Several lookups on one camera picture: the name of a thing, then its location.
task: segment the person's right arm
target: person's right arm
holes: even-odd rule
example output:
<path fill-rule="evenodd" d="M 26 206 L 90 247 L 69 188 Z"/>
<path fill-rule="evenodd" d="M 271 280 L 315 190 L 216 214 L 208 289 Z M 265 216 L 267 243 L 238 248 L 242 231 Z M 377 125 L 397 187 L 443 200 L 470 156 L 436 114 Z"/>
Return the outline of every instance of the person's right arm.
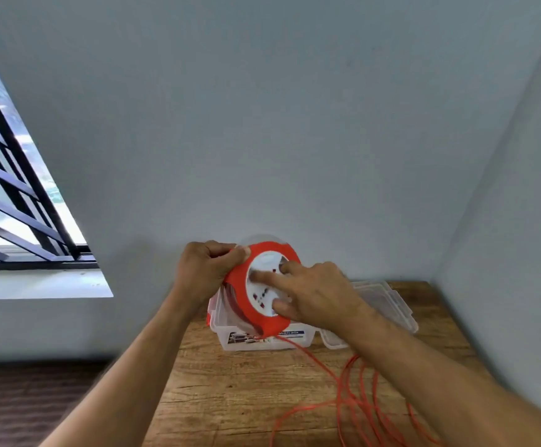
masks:
<path fill-rule="evenodd" d="M 386 320 L 370 308 L 333 263 L 281 265 L 286 275 L 251 279 L 286 292 L 274 310 L 328 329 L 375 367 L 449 446 L 541 447 L 541 410 Z"/>

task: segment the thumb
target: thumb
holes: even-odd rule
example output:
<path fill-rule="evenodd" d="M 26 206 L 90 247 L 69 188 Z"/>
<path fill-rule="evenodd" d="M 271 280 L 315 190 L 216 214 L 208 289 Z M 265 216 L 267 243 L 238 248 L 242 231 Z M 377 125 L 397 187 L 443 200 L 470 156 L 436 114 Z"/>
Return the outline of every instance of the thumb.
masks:
<path fill-rule="evenodd" d="M 283 317 L 293 321 L 300 321 L 297 309 L 289 301 L 276 298 L 272 302 L 272 308 L 277 314 L 282 315 Z"/>
<path fill-rule="evenodd" d="M 250 248 L 247 246 L 238 246 L 233 248 L 227 254 L 215 257 L 212 261 L 219 268 L 223 275 L 229 273 L 240 263 L 244 263 L 250 257 Z"/>

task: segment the white window ledge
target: white window ledge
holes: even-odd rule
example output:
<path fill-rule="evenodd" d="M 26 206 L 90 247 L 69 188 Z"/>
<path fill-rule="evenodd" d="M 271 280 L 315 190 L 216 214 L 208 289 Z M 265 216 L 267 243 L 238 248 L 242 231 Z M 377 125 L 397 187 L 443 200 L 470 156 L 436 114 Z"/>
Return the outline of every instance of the white window ledge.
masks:
<path fill-rule="evenodd" d="M 0 271 L 0 300 L 112 296 L 101 270 Z"/>

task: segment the red cable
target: red cable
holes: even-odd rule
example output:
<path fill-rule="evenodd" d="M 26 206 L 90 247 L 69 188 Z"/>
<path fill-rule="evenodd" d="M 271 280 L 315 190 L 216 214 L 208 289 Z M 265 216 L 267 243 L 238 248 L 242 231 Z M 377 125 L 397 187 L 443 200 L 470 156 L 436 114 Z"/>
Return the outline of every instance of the red cable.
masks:
<path fill-rule="evenodd" d="M 275 440 L 275 433 L 278 431 L 278 429 L 281 427 L 281 424 L 283 421 L 288 418 L 289 416 L 298 413 L 300 411 L 311 411 L 316 408 L 321 408 L 323 406 L 331 406 L 335 405 L 337 410 L 337 433 L 339 434 L 339 440 L 341 441 L 342 447 L 347 447 L 345 440 L 343 439 L 343 434 L 341 432 L 341 404 L 346 404 L 349 407 L 349 411 L 353 420 L 353 423 L 355 425 L 355 428 L 357 430 L 357 434 L 359 437 L 362 438 L 364 441 L 364 444 L 367 447 L 374 447 L 374 445 L 370 442 L 370 440 L 367 438 L 367 436 L 364 433 L 364 429 L 359 423 L 359 420 L 357 419 L 357 415 L 355 413 L 355 407 L 358 406 L 361 411 L 364 413 L 370 427 L 372 428 L 372 431 L 374 432 L 374 436 L 376 436 L 376 439 L 379 441 L 379 445 L 381 447 L 385 447 L 385 439 L 381 435 L 379 428 L 377 427 L 376 423 L 374 422 L 374 416 L 372 414 L 372 411 L 376 413 L 377 419 L 380 422 L 380 426 L 384 429 L 386 434 L 393 439 L 395 442 L 400 444 L 402 447 L 409 447 L 409 444 L 405 441 L 405 438 L 401 434 L 399 430 L 394 426 L 393 422 L 390 421 L 390 419 L 386 416 L 385 413 L 382 412 L 379 406 L 378 402 L 378 382 L 379 382 L 379 373 L 377 371 L 374 371 L 374 375 L 372 377 L 372 403 L 371 404 L 368 401 L 368 397 L 366 395 L 365 386 L 364 386 L 364 370 L 366 368 L 366 364 L 362 362 L 362 365 L 360 366 L 359 370 L 359 388 L 360 388 L 360 398 L 357 398 L 350 388 L 350 373 L 351 368 L 353 368 L 353 365 L 355 364 L 356 360 L 360 358 L 358 354 L 353 355 L 347 363 L 345 364 L 345 367 L 341 371 L 341 376 L 338 377 L 335 375 L 331 369 L 329 369 L 326 365 L 324 365 L 320 360 L 316 358 L 312 353 L 310 353 L 307 349 L 302 347 L 301 345 L 296 344 L 294 341 L 289 340 L 286 337 L 277 336 L 277 338 L 281 339 L 284 342 L 287 342 L 298 350 L 304 352 L 309 358 L 311 358 L 314 363 L 316 363 L 320 368 L 322 368 L 325 372 L 327 372 L 331 378 L 333 378 L 337 384 L 337 398 L 334 400 L 328 400 L 326 402 L 314 404 L 314 405 L 307 405 L 307 406 L 296 406 L 286 413 L 284 413 L 279 419 L 276 420 L 275 426 L 273 427 L 272 433 L 270 434 L 270 447 L 273 447 L 274 440 Z M 346 392 L 346 397 L 342 398 L 343 389 Z M 417 430 L 418 433 L 423 435 L 427 440 L 430 442 L 436 444 L 436 445 L 442 445 L 439 441 L 434 439 L 419 423 L 416 416 L 413 413 L 413 410 L 411 409 L 411 405 L 409 402 L 406 402 L 407 409 L 409 411 L 409 418 L 411 419 L 411 423 L 414 426 L 414 428 Z"/>

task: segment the gray wall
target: gray wall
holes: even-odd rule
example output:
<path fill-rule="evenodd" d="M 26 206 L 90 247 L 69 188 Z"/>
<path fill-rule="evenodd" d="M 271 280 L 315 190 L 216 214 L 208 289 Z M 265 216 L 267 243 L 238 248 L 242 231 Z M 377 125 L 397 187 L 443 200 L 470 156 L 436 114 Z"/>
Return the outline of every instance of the gray wall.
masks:
<path fill-rule="evenodd" d="M 122 348 L 193 239 L 430 278 L 540 54 L 541 0 L 0 0 L 0 75 L 115 294 L 0 301 L 31 327 L 0 355 Z"/>
<path fill-rule="evenodd" d="M 541 63 L 436 283 L 496 373 L 541 405 Z"/>

